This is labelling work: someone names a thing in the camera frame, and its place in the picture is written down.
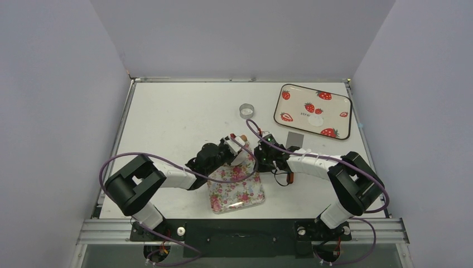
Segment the white dough piece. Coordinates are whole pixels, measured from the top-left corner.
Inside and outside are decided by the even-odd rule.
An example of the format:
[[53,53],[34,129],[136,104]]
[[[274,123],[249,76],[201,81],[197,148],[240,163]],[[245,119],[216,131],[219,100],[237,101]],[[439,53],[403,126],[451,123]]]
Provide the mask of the white dough piece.
[[252,158],[251,152],[246,147],[244,147],[238,151],[235,159],[230,163],[230,166],[245,164],[247,161],[252,160]]

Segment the metal spatula wooden handle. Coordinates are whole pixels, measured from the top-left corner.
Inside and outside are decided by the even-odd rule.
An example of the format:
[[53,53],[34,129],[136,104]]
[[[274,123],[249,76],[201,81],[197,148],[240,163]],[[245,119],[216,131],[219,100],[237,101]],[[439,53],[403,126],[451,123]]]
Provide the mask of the metal spatula wooden handle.
[[[294,147],[301,148],[303,145],[304,135],[295,132],[288,132],[287,139],[286,139],[286,149],[289,151],[295,151]],[[287,185],[293,184],[294,181],[294,174],[288,173],[286,176]]]

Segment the floral pattern tray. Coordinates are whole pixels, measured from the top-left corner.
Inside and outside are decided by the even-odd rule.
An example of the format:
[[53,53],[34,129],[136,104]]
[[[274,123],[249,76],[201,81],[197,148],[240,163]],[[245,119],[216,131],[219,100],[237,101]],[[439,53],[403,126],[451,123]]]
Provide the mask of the floral pattern tray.
[[254,157],[238,166],[223,165],[209,177],[210,207],[214,213],[226,213],[264,202],[265,192]]

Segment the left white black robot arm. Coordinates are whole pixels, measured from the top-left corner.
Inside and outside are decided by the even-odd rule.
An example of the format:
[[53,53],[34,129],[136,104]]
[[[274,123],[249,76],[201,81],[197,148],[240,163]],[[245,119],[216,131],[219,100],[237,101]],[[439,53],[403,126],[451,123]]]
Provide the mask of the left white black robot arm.
[[151,203],[158,189],[200,188],[218,168],[243,162],[246,141],[244,135],[231,134],[222,138],[219,144],[206,143],[184,167],[166,159],[155,163],[155,155],[134,153],[134,158],[108,179],[100,176],[100,184],[125,216],[131,216],[145,226],[144,232],[152,240],[160,240],[165,236],[167,226],[164,216]]

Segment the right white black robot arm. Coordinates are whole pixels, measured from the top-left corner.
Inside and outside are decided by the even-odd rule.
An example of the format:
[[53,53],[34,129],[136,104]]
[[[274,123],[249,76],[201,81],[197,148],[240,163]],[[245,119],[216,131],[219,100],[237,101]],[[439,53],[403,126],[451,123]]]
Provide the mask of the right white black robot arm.
[[260,138],[254,148],[258,171],[284,171],[327,180],[336,200],[314,220],[315,232],[321,238],[341,233],[349,218],[361,216],[382,194],[385,187],[373,169],[357,153],[342,156],[316,155],[297,146],[285,148],[272,134]]

